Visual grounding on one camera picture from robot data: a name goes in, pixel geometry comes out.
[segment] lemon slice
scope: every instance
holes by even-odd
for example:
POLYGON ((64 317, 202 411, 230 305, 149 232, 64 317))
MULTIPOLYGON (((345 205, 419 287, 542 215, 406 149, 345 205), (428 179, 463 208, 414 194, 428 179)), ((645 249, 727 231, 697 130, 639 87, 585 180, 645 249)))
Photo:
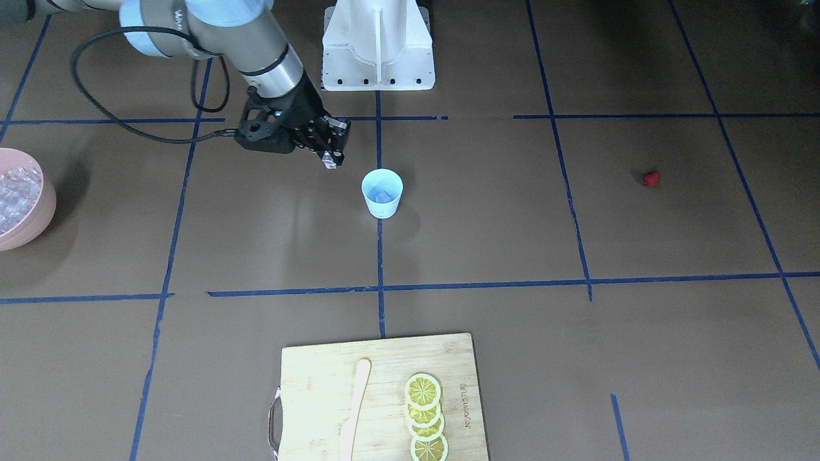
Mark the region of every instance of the lemon slice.
POLYGON ((413 461, 444 461, 447 458, 447 451, 447 439, 444 436, 429 441, 413 438, 410 443, 413 461))
POLYGON ((441 418, 441 405, 437 404, 429 410, 420 410, 408 405, 408 416, 415 427, 425 428, 435 424, 441 418))
POLYGON ((410 432, 412 433, 413 438, 422 442, 429 442, 437 439, 442 432, 444 432, 444 415, 442 414, 441 418, 435 420, 430 427, 418 427, 411 424, 410 432))
POLYGON ((404 385, 404 397, 417 409, 429 410, 441 399, 441 384, 427 373, 417 373, 404 385))

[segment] metal handle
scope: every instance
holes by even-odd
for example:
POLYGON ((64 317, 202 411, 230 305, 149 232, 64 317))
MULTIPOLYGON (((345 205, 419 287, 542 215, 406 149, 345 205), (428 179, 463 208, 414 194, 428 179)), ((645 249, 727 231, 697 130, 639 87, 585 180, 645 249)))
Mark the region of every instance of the metal handle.
POLYGON ((271 409, 268 411, 268 424, 267 424, 267 442, 271 444, 271 451, 273 452, 273 459, 275 461, 279 461, 279 443, 274 440, 273 436, 273 413, 274 409, 276 408, 276 402, 282 401, 282 388, 276 388, 276 395, 273 396, 273 401, 271 402, 271 409))

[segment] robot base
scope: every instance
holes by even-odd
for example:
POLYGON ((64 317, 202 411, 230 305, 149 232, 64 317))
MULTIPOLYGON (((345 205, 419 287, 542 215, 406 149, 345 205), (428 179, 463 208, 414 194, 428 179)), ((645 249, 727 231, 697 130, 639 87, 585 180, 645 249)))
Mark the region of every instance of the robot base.
POLYGON ((339 0, 325 10, 322 43, 325 90, 408 91, 435 83, 430 13, 415 0, 339 0))

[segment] light blue cup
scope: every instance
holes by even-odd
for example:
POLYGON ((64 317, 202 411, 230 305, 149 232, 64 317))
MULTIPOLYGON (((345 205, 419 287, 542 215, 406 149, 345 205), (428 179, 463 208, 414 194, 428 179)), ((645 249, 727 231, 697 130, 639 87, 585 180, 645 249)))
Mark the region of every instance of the light blue cup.
POLYGON ((404 183, 394 171, 379 168, 367 173, 362 180, 362 194, 373 217, 387 219, 396 213, 402 198, 404 183))

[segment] bamboo cutting board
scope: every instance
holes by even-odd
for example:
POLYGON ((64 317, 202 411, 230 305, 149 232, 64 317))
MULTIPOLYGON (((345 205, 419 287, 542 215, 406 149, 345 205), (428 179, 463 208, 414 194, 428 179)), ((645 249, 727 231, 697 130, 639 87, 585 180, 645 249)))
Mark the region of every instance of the bamboo cutting board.
POLYGON ((441 383, 448 461, 486 461, 487 444, 472 336, 419 336, 282 349, 282 461, 338 461, 350 417, 356 363, 371 361, 353 461, 408 461, 404 383, 418 372, 441 383))

